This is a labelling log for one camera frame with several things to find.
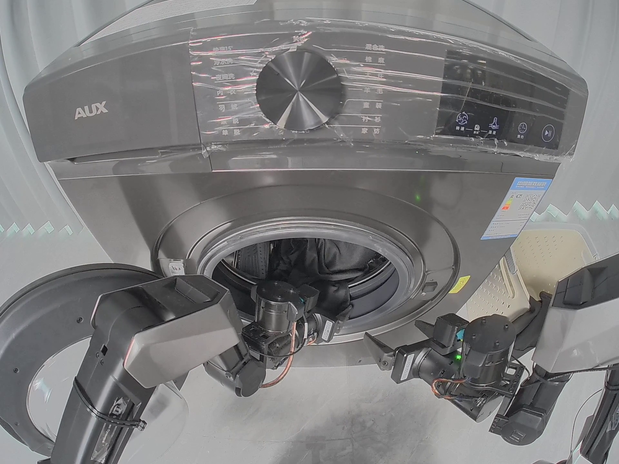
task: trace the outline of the qr code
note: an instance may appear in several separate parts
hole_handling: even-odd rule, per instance
[[[535,207],[540,202],[541,198],[542,197],[540,194],[527,194],[520,203],[518,211],[532,212],[533,210],[535,210]]]

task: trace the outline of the play pause button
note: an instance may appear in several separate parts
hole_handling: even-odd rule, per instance
[[[546,124],[542,129],[542,139],[549,143],[555,138],[555,127],[552,124]]]

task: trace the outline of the gray floor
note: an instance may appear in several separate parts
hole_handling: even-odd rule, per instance
[[[16,235],[4,241],[3,251],[0,283],[7,293],[56,269],[106,260],[87,231],[38,239]],[[157,462],[555,462],[569,454],[578,407],[602,386],[602,380],[599,373],[576,375],[561,395],[543,437],[528,447],[513,447],[487,432],[490,420],[475,424],[448,401],[434,398],[425,383],[396,385],[374,366],[292,368],[278,386],[247,399],[236,398],[202,369],[195,369],[182,389],[190,410],[183,433]],[[596,399],[581,412],[577,433],[594,411]],[[143,438],[151,441],[164,436],[147,433]],[[34,464],[39,459],[5,432],[0,432],[0,449],[11,456],[12,463]],[[136,457],[131,464],[142,461]]]

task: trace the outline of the control panel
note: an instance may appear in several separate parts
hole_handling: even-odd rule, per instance
[[[448,51],[437,134],[556,150],[568,95],[567,87],[541,73]]]
[[[570,89],[548,69],[471,42],[368,23],[269,21],[233,35],[196,28],[190,54],[207,147],[265,139],[457,146],[455,137],[560,154]]]

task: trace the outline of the washing machine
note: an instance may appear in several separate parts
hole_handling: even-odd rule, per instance
[[[152,0],[24,93],[39,161],[113,262],[211,276],[248,321],[274,276],[352,306],[295,366],[372,362],[365,332],[412,343],[414,320],[460,310],[573,155],[586,101],[466,0]]]

